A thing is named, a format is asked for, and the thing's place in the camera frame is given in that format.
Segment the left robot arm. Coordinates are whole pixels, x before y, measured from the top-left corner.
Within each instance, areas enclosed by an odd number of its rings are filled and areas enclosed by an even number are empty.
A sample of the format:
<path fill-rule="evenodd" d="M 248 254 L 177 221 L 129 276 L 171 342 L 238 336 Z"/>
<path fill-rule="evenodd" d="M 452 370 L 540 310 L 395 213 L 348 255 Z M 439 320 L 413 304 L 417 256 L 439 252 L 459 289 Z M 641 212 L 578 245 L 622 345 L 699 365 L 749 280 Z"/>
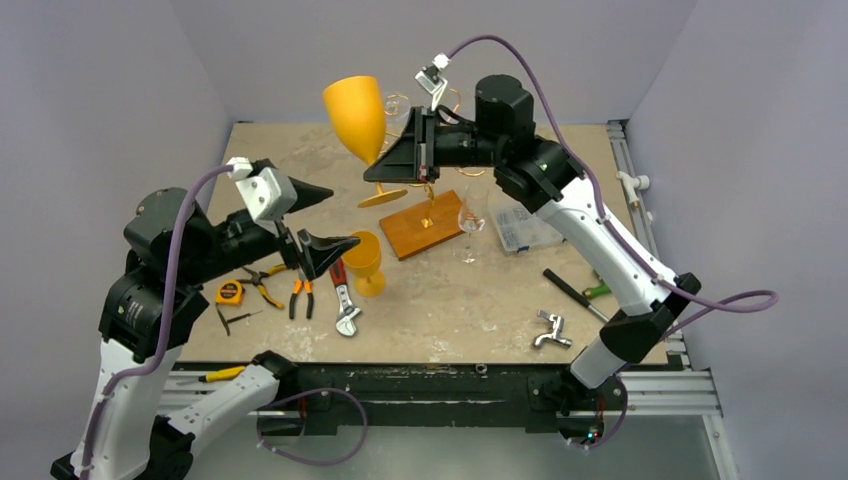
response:
<path fill-rule="evenodd" d="M 195 321 L 203 286 L 271 254 L 308 280 L 357 243 L 290 231 L 284 217 L 329 199 L 331 189 L 293 178 L 267 159 L 236 157 L 191 187 L 145 197 L 124 229 L 124 274 L 99 322 L 100 370 L 76 449 L 55 460 L 56 479 L 182 479 L 199 454 L 251 411 L 307 410 L 297 365 L 265 351 L 193 405 L 159 413 L 166 382 Z"/>

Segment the yellow wine glass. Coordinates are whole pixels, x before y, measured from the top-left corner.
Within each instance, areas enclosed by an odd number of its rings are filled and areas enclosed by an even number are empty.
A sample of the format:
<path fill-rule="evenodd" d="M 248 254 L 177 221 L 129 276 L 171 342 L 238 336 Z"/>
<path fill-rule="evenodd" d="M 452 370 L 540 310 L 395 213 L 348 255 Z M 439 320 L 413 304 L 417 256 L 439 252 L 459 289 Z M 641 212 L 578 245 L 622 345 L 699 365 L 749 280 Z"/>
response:
<path fill-rule="evenodd" d="M 337 80 L 323 90 L 322 98 L 336 137 L 354 157 L 373 166 L 387 133 L 377 78 L 355 75 Z"/>
<path fill-rule="evenodd" d="M 356 231 L 352 234 L 359 243 L 342 255 L 345 267 L 353 276 L 353 286 L 363 297 L 380 295 L 386 279 L 381 271 L 382 250 L 379 238 L 370 231 Z"/>

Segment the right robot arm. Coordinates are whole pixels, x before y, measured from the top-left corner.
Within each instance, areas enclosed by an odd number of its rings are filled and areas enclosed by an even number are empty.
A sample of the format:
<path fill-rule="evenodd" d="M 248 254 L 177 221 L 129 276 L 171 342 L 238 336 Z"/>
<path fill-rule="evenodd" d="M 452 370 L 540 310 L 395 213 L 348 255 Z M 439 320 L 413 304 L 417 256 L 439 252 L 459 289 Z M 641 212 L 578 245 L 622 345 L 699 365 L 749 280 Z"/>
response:
<path fill-rule="evenodd" d="M 411 109 L 399 139 L 363 177 L 367 182 L 432 183 L 443 167 L 490 167 L 496 184 L 559 232 L 600 274 L 619 309 L 553 384 L 564 411 L 596 399 L 601 385 L 640 362 L 661 342 L 701 289 L 655 258 L 607 210 L 596 178 L 562 144 L 536 133 L 534 97 L 509 75 L 489 75 L 475 89 L 475 116 L 439 104 L 446 86 L 432 69 L 416 76 L 432 95 Z"/>

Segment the clear wine glass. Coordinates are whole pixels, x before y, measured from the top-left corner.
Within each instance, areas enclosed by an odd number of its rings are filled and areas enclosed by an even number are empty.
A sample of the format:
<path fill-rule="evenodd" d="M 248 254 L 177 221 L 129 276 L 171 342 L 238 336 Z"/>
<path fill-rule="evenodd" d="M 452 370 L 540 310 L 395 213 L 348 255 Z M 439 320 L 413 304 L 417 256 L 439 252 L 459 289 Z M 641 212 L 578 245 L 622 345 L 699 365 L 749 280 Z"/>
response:
<path fill-rule="evenodd" d="M 489 189 L 482 185 L 469 184 L 461 197 L 461 206 L 457 216 L 457 224 L 463 232 L 463 243 L 454 255 L 465 264 L 476 260 L 477 234 L 486 224 Z"/>
<path fill-rule="evenodd" d="M 412 104 L 407 94 L 397 91 L 384 93 L 383 112 L 386 119 L 386 142 L 393 140 L 404 130 L 411 107 Z"/>

